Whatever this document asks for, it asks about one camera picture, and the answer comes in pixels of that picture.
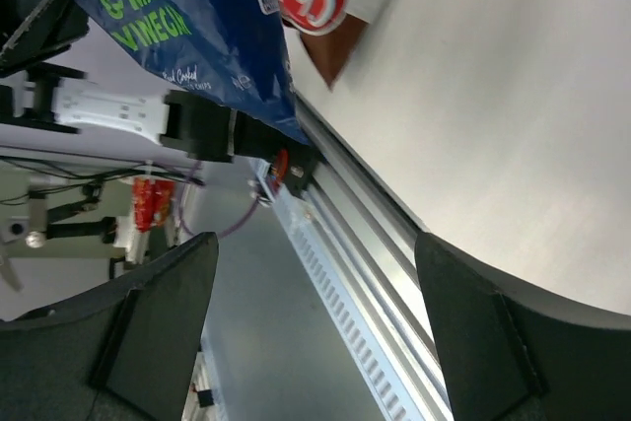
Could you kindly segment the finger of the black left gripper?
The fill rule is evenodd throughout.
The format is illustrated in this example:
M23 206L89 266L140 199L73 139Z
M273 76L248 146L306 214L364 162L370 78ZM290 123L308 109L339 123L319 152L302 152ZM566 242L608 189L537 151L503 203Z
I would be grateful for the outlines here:
M1 74L67 51L88 30L88 16L75 0L1 0Z

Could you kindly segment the Burts sea salt vinegar bag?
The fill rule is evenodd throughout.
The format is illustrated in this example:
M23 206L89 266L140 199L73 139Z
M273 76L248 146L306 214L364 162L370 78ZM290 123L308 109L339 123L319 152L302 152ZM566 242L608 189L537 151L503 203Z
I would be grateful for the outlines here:
M149 73L305 143L277 0L76 0Z

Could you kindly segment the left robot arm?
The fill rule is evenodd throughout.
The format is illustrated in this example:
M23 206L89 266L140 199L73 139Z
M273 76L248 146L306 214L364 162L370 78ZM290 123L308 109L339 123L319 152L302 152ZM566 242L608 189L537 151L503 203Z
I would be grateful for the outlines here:
M101 27L170 88L97 90L56 55ZM261 159L293 194L320 154L296 116L276 0L1 0L1 120L76 134L118 129L202 162Z

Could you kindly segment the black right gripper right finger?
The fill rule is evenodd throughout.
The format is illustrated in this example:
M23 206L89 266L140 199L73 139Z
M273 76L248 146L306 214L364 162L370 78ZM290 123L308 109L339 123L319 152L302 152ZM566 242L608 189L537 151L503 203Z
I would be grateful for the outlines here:
M627 420L630 318L485 264L430 234L418 279L456 420Z

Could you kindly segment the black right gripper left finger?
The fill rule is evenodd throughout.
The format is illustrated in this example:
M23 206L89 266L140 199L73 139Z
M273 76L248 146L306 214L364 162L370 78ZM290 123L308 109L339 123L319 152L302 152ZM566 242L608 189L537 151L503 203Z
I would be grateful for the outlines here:
M219 256L206 232L1 324L4 420L178 420Z

